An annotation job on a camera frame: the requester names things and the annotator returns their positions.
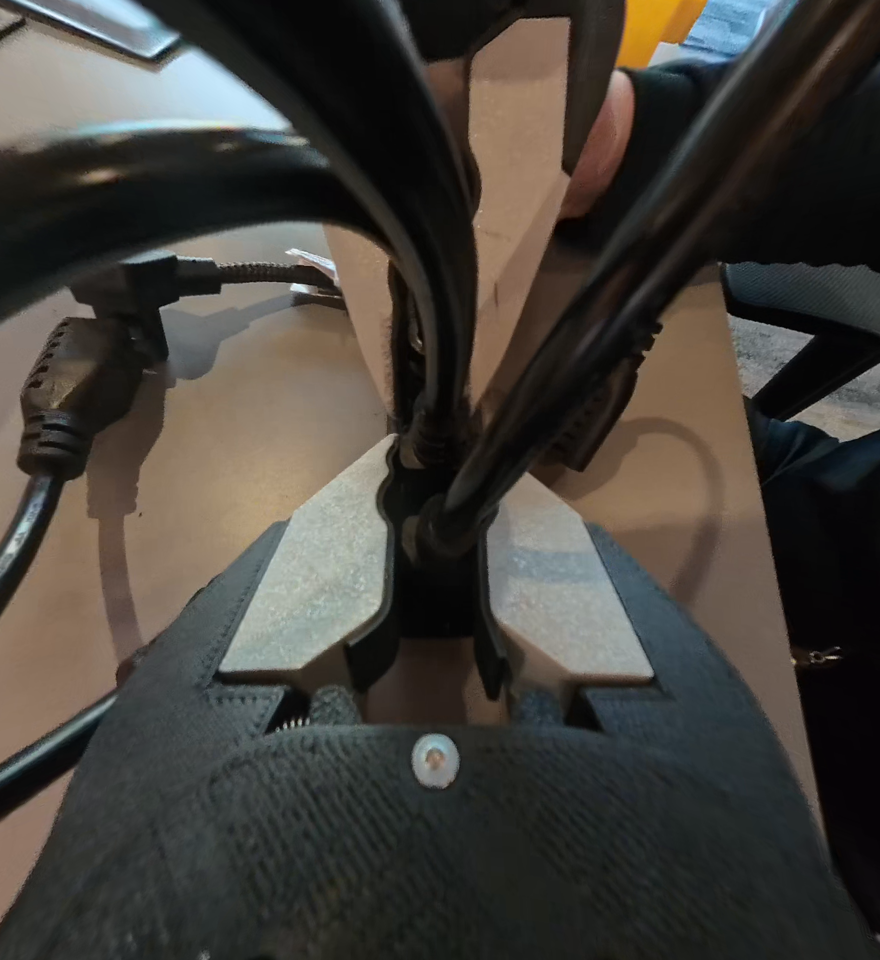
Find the yellow plastic object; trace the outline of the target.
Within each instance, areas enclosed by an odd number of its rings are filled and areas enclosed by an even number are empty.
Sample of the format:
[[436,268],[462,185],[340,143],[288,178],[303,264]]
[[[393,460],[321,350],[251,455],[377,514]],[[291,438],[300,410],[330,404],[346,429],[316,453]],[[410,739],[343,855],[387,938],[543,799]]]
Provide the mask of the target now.
[[648,60],[661,42],[680,44],[707,1],[626,1],[622,62]]

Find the person's dark clothing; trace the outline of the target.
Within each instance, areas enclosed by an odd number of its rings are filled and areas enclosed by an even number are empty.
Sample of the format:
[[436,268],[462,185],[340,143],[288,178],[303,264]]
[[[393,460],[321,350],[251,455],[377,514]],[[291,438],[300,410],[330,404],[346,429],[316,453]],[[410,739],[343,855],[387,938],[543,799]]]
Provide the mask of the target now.
[[831,858],[880,944],[880,429],[745,408]]

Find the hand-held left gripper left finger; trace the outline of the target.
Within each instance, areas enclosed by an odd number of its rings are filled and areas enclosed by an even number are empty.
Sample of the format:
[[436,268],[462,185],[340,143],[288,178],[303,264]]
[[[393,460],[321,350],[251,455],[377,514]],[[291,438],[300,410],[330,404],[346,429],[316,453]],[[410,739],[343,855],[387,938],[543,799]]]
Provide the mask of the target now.
[[225,682],[365,692],[389,670],[396,532],[383,497],[397,439],[382,439],[293,513],[220,662]]

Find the flat dark panel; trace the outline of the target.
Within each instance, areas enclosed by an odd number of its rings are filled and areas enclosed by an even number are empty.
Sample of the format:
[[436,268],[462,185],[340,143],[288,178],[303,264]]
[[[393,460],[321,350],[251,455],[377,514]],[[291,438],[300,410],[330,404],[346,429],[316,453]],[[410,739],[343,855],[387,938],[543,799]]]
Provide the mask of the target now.
[[134,1],[0,1],[0,8],[138,62],[155,64],[181,36]]

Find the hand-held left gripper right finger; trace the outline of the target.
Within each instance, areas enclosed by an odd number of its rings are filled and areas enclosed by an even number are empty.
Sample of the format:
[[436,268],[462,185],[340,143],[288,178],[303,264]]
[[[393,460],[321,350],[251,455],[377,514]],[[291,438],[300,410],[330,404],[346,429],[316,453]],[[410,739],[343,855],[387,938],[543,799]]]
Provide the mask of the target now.
[[586,523],[525,474],[485,534],[494,623],[518,698],[569,702],[581,688],[643,687],[654,670]]

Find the person's right hand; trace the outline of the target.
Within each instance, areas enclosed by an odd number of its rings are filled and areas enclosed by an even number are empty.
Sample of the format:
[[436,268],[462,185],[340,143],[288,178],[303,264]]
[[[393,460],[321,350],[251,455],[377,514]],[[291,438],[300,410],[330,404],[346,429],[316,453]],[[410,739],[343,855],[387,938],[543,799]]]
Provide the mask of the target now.
[[602,107],[569,177],[558,223],[583,218],[609,189],[625,157],[635,111],[636,94],[631,77],[615,69]]

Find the black office chair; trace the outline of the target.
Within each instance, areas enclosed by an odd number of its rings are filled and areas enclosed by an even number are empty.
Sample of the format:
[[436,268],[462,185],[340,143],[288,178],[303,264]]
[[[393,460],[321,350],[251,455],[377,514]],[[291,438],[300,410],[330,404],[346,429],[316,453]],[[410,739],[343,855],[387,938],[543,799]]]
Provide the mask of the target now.
[[725,263],[720,283],[731,316],[810,337],[755,395],[761,414],[791,419],[880,364],[880,272]]

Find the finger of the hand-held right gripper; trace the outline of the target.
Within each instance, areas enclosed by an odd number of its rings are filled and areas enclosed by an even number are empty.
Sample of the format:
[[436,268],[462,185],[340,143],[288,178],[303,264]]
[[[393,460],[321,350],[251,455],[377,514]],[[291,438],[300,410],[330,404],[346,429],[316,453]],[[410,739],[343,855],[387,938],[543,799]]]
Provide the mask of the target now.
[[478,315],[473,407],[503,396],[506,356],[568,184],[562,168],[570,19],[523,18],[470,61],[469,144],[480,179],[473,217]]
[[371,239],[343,226],[324,227],[362,357],[384,402],[393,432],[410,423],[410,348],[403,322],[407,288],[390,256]]

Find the person's right forearm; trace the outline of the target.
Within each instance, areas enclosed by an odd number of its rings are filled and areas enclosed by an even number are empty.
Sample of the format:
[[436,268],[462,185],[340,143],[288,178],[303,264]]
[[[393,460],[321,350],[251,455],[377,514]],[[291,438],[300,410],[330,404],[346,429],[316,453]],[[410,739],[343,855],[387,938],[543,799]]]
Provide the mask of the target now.
[[[631,139],[590,212],[558,222],[568,246],[601,250],[735,64],[678,59],[622,69],[636,94]],[[706,259],[863,266],[880,273],[880,59],[795,141],[761,201],[734,220]]]

